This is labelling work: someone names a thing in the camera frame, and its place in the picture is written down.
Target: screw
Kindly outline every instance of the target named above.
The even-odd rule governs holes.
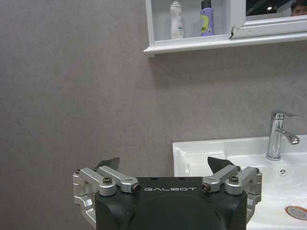
[[[112,184],[112,178],[111,177],[104,177],[103,179],[104,184]]]
[[[208,183],[204,183],[201,185],[201,189],[204,193],[208,193],[211,190],[211,187]]]
[[[134,184],[131,188],[132,193],[138,193],[141,190],[141,186],[139,184]]]
[[[237,176],[231,176],[229,177],[229,182],[237,184],[239,183],[239,178]]]

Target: ceramic basin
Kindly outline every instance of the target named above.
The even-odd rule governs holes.
[[[263,173],[262,201],[247,225],[248,230],[307,230],[307,220],[291,217],[288,206],[307,209],[307,135],[300,144],[281,143],[280,161],[265,158],[268,137],[173,143],[175,176],[207,176],[212,171],[207,158],[228,159],[244,169],[258,167]],[[297,215],[303,219],[304,212]]]

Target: faucet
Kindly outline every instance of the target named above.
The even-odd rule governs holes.
[[[298,115],[286,113],[283,111],[272,111],[269,148],[266,154],[266,158],[271,161],[279,161],[281,159],[279,148],[280,142],[282,140],[282,135],[284,135],[288,139],[291,145],[297,145],[300,141],[300,139],[296,135],[283,129],[284,116],[298,117]]]

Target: deodorant can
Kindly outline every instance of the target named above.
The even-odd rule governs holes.
[[[201,36],[214,35],[213,9],[211,0],[201,2]]]

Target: white bottle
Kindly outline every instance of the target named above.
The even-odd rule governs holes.
[[[181,4],[178,1],[173,1],[171,5],[171,38],[183,38],[183,24],[182,24],[182,9]]]

